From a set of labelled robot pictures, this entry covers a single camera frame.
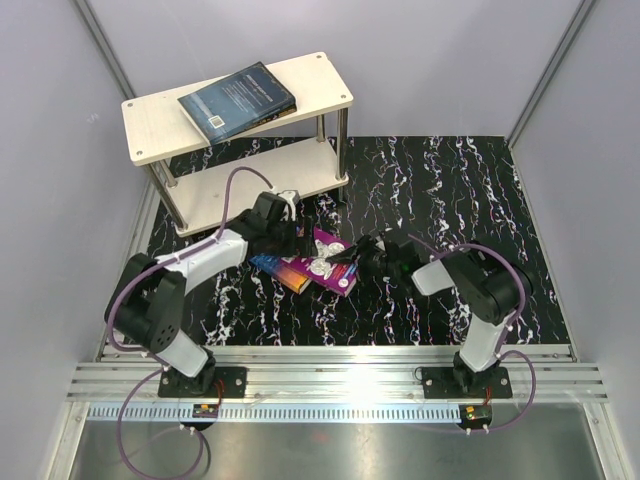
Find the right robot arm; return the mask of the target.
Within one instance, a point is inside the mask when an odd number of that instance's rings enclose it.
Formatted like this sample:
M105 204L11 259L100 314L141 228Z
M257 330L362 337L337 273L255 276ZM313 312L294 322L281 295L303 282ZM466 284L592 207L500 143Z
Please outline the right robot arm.
M418 369L426 399L512 396L501 349L533 291L521 267L477 241L439 252L398 229L365 235L327 261L353 264L361 278L387 277L411 297L458 292L471 313L467 335L450 366Z

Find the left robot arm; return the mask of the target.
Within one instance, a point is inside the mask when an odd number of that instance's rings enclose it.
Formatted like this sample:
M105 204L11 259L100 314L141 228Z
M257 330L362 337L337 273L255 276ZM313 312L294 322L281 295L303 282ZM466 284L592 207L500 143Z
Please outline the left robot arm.
M115 330L163 366L194 397L221 386L213 354L183 329L185 302L196 287L259 256L294 257L315 248L313 224L300 220L296 190L260 193L252 208L223 216L215 233L172 254L131 257L105 310L108 334Z

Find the dark blue book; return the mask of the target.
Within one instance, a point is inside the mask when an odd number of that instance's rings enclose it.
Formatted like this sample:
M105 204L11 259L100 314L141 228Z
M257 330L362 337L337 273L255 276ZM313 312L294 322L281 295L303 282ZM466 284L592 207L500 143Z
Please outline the dark blue book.
M211 145L297 111L295 96L261 62L181 96L178 102Z

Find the purple puzzle book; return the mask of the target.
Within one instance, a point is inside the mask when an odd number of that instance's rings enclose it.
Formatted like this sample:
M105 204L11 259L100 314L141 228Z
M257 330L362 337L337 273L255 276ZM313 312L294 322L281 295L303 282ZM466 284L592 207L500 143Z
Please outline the purple puzzle book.
M289 257L282 261L293 271L308 277L312 282L342 297L350 294L357 282L354 264L334 264L327 261L333 255L342 253L351 244L317 227L314 228L317 250L315 257Z

